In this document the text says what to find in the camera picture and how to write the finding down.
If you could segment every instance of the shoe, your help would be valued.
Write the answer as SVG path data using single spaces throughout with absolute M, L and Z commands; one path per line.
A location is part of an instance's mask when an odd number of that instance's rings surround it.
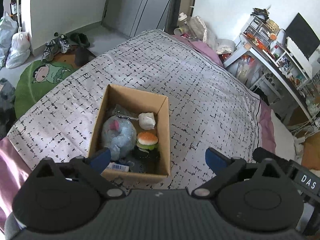
M 79 44 L 81 47 L 84 47 L 84 48 L 88 48 L 90 47 L 90 42 L 87 38 L 86 35 L 84 35 L 83 33 L 72 33 L 70 35 L 70 39 Z
M 52 61 L 54 56 L 59 52 L 59 46 L 55 40 L 48 41 L 42 54 L 42 59 Z
M 71 49 L 71 45 L 69 43 L 69 40 L 68 40 L 68 36 L 65 35 L 65 34 L 58 34 L 58 33 L 55 33 L 54 34 L 55 37 L 57 37 L 55 39 L 55 41 L 57 42 L 59 48 L 60 48 L 60 51 L 62 53 L 66 53 L 68 51 L 68 49 Z

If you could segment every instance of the bottle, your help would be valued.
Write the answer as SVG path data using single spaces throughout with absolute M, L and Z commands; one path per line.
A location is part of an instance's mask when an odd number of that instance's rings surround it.
M 12 16 L 17 14 L 17 0 L 10 0 L 10 11 Z
M 276 53 L 276 50 L 278 49 L 278 45 L 275 45 L 272 49 L 271 49 L 271 54 L 274 55 Z
M 17 0 L 10 0 L 10 12 L 11 12 L 11 18 L 17 22 L 18 21 Z M 21 0 L 19 0 L 19 13 L 21 18 Z
M 197 39 L 195 32 L 188 25 L 187 21 L 188 16 L 185 13 L 180 13 L 178 18 L 178 25 L 183 29 L 183 36 L 186 36 L 190 41 Z

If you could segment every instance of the pink ear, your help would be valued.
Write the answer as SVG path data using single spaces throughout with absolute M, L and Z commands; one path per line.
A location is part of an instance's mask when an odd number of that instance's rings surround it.
M 110 130 L 119 130 L 119 122 L 117 120 L 114 120 L 111 124 L 110 124 Z

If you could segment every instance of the green rug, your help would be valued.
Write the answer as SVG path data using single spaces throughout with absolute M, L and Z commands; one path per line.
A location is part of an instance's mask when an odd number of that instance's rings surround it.
M 19 119 L 46 93 L 72 74 L 74 69 L 63 62 L 42 62 L 37 60 L 29 65 L 20 76 L 14 103 Z

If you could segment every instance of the cartoon character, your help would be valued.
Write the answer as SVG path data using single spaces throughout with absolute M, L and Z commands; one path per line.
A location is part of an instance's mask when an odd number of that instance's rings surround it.
M 33 72 L 33 77 L 35 78 L 33 83 L 48 81 L 52 84 L 58 84 L 63 81 L 62 75 L 65 72 L 71 72 L 71 70 L 65 67 L 56 67 L 50 63 L 45 63 L 37 67 Z

